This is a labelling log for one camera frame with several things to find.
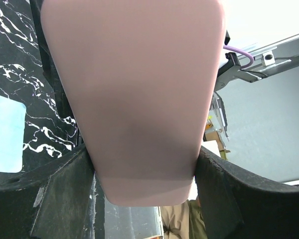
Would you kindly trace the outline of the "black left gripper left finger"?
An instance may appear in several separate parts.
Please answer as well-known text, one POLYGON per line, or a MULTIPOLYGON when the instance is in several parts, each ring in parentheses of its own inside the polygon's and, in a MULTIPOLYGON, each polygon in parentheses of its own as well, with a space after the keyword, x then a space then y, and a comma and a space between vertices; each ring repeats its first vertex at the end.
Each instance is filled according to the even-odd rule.
POLYGON ((0 239, 80 239, 94 167, 84 144, 0 184, 0 239))

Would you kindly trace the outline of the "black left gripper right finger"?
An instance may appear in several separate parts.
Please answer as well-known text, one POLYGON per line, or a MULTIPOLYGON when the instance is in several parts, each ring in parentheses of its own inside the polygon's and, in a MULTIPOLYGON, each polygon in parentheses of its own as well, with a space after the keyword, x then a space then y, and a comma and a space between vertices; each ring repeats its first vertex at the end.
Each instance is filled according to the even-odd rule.
POLYGON ((195 170, 210 239, 299 239, 299 185, 276 182, 202 147, 195 170))

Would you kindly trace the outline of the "light blue cleaning cloth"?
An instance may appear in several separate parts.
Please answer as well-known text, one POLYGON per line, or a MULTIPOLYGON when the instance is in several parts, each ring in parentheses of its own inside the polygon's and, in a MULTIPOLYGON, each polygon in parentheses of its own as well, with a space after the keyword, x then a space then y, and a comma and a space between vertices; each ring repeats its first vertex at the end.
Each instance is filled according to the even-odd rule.
POLYGON ((0 172, 22 169, 26 106, 0 96, 0 172))

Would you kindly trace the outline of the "pink glasses case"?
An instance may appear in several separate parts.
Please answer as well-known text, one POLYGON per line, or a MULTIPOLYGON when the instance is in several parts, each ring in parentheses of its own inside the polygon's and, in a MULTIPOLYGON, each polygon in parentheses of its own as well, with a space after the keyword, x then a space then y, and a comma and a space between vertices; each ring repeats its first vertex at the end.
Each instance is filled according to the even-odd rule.
POLYGON ((45 0, 41 25, 107 199, 187 200, 225 40, 221 0, 45 0))

